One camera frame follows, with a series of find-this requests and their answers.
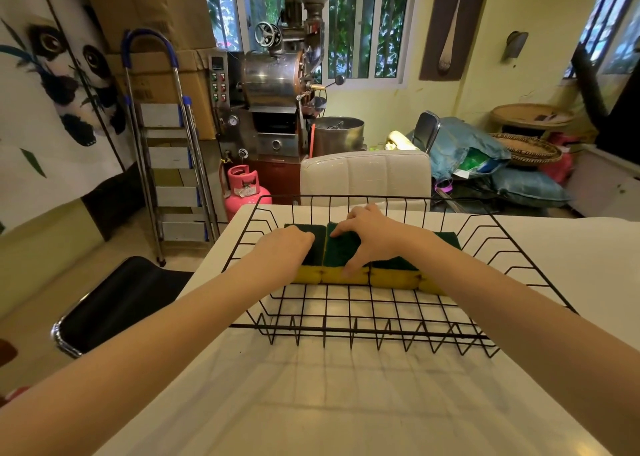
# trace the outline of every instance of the wall hanging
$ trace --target wall hanging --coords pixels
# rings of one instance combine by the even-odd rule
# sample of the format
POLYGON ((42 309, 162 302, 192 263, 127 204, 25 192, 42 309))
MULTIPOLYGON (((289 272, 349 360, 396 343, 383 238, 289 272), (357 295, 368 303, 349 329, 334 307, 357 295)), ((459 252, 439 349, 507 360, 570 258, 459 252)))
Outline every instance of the wall hanging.
POLYGON ((420 80, 462 78, 484 0, 434 0, 420 80))
POLYGON ((0 0, 0 234, 132 164, 86 0, 0 0))

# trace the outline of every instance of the dish drying rack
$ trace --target dish drying rack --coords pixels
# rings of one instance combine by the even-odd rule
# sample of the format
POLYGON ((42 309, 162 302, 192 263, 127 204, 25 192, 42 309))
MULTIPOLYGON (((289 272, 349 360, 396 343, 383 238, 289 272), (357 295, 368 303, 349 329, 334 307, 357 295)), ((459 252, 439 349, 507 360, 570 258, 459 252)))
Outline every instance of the dish drying rack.
MULTIPOLYGON (((346 218, 353 206, 377 203, 385 215, 432 231, 455 232, 464 252, 514 277, 577 314, 552 282, 518 246, 481 200, 456 199, 468 210, 460 214, 429 211, 431 201, 442 198, 353 195, 273 195, 301 205, 266 205, 263 196, 252 210, 225 267, 248 253, 259 238, 286 223, 326 225, 346 218)), ((401 341, 407 352, 414 342, 428 343, 435 354, 454 345, 460 355, 482 349, 492 358, 500 348, 449 297, 422 291, 373 288, 372 286, 291 284, 262 298, 232 328, 255 329, 273 344, 278 337, 371 339, 378 349, 383 341, 401 341)))

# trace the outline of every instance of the digital display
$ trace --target digital display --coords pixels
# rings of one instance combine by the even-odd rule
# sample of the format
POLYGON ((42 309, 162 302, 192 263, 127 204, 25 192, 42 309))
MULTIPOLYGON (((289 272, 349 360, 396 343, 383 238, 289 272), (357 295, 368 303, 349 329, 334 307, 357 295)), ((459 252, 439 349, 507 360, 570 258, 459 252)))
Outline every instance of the digital display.
POLYGON ((222 56, 212 56, 211 57, 211 69, 212 70, 224 70, 225 69, 225 59, 222 56))

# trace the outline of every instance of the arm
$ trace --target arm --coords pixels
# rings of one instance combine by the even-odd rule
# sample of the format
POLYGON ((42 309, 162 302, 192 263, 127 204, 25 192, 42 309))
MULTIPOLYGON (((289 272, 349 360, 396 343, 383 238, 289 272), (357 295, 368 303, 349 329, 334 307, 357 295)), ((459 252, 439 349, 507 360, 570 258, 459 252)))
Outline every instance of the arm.
POLYGON ((431 277, 488 336, 613 454, 640 453, 640 352, 593 323, 375 205, 333 232, 362 244, 345 275, 404 257, 431 277))
POLYGON ((265 235, 222 274, 5 405, 0 453, 93 454, 248 307, 293 281, 313 241, 295 226, 265 235))

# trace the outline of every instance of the hand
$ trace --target hand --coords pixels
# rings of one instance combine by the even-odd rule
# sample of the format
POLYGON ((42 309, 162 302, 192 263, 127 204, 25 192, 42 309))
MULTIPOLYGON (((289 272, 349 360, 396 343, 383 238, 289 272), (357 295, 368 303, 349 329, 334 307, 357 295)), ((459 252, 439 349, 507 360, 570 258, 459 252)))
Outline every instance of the hand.
POLYGON ((332 237, 337 237, 345 232, 356 232, 362 241, 355 255, 344 266, 343 275, 350 277, 367 263, 400 256, 404 238, 414 228, 383 215, 376 205, 354 207, 347 219, 338 223, 331 233, 332 237))
POLYGON ((313 233, 301 232, 295 225, 277 229, 262 236, 241 262, 246 274, 270 293, 293 282, 315 239, 313 233))

